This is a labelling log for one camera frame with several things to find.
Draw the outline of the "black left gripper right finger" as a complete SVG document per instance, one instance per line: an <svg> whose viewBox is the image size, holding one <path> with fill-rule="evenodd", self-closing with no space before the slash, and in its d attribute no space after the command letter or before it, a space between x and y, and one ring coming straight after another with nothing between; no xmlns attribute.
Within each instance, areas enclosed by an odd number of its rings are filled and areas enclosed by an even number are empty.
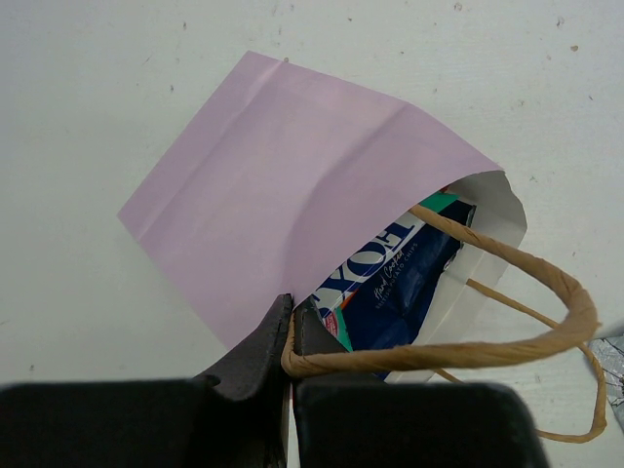
<svg viewBox="0 0 624 468"><path fill-rule="evenodd" d="M303 467L545 467L530 413L490 383L388 384L334 373L293 384Z"/></svg>

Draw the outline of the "silver blue snack packet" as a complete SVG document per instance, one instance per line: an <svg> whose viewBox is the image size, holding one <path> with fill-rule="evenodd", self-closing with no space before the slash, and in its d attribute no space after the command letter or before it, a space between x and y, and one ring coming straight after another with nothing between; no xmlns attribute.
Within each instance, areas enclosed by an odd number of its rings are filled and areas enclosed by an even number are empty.
<svg viewBox="0 0 624 468"><path fill-rule="evenodd" d="M605 379L606 399L623 428L623 334L594 339L589 348L597 358Z"/></svg>

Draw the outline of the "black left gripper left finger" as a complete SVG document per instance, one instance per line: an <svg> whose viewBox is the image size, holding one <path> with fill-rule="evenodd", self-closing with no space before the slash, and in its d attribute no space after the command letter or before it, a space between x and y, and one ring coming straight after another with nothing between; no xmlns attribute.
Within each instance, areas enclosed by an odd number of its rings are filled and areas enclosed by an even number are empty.
<svg viewBox="0 0 624 468"><path fill-rule="evenodd" d="M1 389L4 467L284 467L293 299L199 375Z"/></svg>

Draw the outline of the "green red candy packet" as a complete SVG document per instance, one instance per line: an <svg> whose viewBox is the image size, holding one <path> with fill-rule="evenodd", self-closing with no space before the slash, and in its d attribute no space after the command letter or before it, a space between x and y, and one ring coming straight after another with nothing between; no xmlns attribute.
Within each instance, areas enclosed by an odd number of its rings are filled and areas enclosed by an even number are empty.
<svg viewBox="0 0 624 468"><path fill-rule="evenodd" d="M341 307L424 224L427 223L411 213L401 215L347 258L311 294L310 299L316 304L323 325L347 350L349 350L347 348L349 340L342 319Z"/></svg>

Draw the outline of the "lilac paper bag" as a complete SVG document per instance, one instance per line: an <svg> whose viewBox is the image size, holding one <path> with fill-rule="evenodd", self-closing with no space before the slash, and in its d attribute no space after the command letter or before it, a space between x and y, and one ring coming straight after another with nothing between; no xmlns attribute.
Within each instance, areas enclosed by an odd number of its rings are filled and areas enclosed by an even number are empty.
<svg viewBox="0 0 624 468"><path fill-rule="evenodd" d="M226 347L239 344L281 293L311 294L330 270L403 214L451 234L477 261L467 286L496 298L507 266L564 304L563 321L508 343L394 346L345 357L284 352L297 376L332 371L509 367L579 347L599 326L573 277L507 242L423 206L451 187L524 218L506 175L441 122L400 99L247 53L121 209L148 256Z"/></svg>

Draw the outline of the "blue Burts chips bag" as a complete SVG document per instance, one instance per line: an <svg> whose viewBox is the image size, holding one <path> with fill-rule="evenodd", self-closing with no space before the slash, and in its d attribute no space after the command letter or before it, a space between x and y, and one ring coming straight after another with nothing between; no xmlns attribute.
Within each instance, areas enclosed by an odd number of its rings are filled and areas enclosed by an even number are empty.
<svg viewBox="0 0 624 468"><path fill-rule="evenodd" d="M341 307L351 351L410 345L461 243L424 224Z"/></svg>

